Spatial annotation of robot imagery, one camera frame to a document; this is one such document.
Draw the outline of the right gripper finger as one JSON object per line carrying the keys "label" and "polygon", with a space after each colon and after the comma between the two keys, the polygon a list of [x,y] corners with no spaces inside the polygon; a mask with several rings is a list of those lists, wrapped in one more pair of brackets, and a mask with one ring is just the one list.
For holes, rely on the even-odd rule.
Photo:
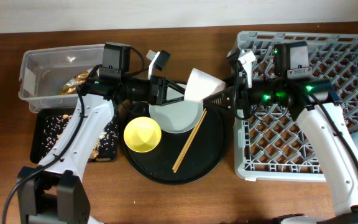
{"label": "right gripper finger", "polygon": [[231,76],[229,78],[224,78],[223,80],[219,80],[219,96],[234,96],[234,84],[236,82],[236,77]]}
{"label": "right gripper finger", "polygon": [[233,112],[234,109],[234,87],[217,92],[203,100],[203,104],[220,110],[222,112]]}

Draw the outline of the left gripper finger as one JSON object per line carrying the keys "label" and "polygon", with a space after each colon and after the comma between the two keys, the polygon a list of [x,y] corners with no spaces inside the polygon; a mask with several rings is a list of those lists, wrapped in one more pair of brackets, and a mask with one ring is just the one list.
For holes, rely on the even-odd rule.
{"label": "left gripper finger", "polygon": [[163,105],[170,105],[173,103],[178,103],[184,100],[183,96],[179,96],[176,98],[168,99],[166,96],[163,97]]}
{"label": "left gripper finger", "polygon": [[167,78],[163,78],[163,83],[162,83],[163,87],[162,87],[162,91],[163,94],[166,95],[167,91],[169,88],[181,93],[182,95],[185,94],[185,88],[183,88],[182,86],[180,86],[179,84],[167,79]]}

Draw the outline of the light grey plate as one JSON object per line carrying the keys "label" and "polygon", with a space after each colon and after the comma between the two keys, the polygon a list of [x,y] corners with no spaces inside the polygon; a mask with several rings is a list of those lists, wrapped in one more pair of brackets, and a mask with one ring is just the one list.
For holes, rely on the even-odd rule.
{"label": "light grey plate", "polygon": [[203,114],[203,105],[180,101],[165,106],[149,106],[149,114],[162,131],[179,134],[193,129]]}

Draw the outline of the yellow bowl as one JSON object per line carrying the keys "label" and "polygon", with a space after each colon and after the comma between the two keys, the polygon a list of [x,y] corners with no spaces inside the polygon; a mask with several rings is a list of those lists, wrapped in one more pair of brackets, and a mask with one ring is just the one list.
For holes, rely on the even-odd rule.
{"label": "yellow bowl", "polygon": [[128,122],[123,134],[126,146],[139,153],[154,150],[162,138],[158,123],[150,117],[138,117]]}

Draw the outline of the food scraps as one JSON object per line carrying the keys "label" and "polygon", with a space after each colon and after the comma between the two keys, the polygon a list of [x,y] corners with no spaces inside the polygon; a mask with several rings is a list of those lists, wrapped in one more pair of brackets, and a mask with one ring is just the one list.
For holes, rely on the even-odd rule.
{"label": "food scraps", "polygon": [[[50,115],[44,118],[41,126],[37,128],[38,136],[34,136],[33,150],[38,153],[41,159],[54,147],[61,137],[63,130],[67,126],[71,115],[60,114]],[[110,162],[117,156],[117,141],[119,137],[119,121],[114,115],[113,119],[105,126],[95,147],[88,159],[89,162]]]}

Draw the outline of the gold snack wrapper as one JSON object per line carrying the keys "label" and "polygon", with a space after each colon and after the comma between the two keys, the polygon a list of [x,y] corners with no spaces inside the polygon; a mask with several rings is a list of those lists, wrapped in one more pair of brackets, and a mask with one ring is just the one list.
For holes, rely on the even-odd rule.
{"label": "gold snack wrapper", "polygon": [[75,94],[77,86],[83,84],[86,81],[89,74],[90,74],[89,71],[84,71],[84,72],[77,74],[75,77],[70,79],[67,83],[65,83],[62,86],[62,88],[58,94],[59,95]]}

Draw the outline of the pink cup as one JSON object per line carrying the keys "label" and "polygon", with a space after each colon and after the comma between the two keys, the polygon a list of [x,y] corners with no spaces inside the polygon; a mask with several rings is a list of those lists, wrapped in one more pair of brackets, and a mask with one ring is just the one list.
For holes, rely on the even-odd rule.
{"label": "pink cup", "polygon": [[208,73],[193,68],[186,84],[184,100],[202,103],[206,97],[219,92],[219,80]]}

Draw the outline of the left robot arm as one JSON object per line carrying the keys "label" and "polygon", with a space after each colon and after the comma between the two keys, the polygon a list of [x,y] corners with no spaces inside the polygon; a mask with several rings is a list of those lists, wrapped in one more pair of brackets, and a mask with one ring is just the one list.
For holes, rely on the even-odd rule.
{"label": "left robot arm", "polygon": [[114,42],[104,45],[103,61],[90,71],[85,82],[76,87],[78,101],[60,139],[37,167],[23,167],[17,184],[6,199],[1,215],[7,212],[13,196],[18,196],[22,223],[96,223],[90,214],[90,201],[83,187],[83,174],[99,135],[113,119],[118,105],[126,100],[165,106],[183,101],[183,97],[167,99],[167,90],[179,93],[185,89],[175,82],[153,75],[162,70],[171,55],[161,50],[147,55],[147,78],[130,72],[130,55],[134,47]]}

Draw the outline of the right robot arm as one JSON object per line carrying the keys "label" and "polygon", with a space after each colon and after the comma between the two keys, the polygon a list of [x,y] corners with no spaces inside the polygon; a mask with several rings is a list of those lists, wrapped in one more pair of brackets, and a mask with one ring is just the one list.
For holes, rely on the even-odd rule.
{"label": "right robot arm", "polygon": [[313,76],[308,45],[275,44],[274,78],[254,80],[246,69],[246,53],[228,56],[234,70],[232,86],[205,97],[206,106],[238,120],[256,116],[261,106],[288,109],[318,159],[334,203],[335,216],[327,223],[358,223],[358,150],[345,124],[341,100],[327,79]]}

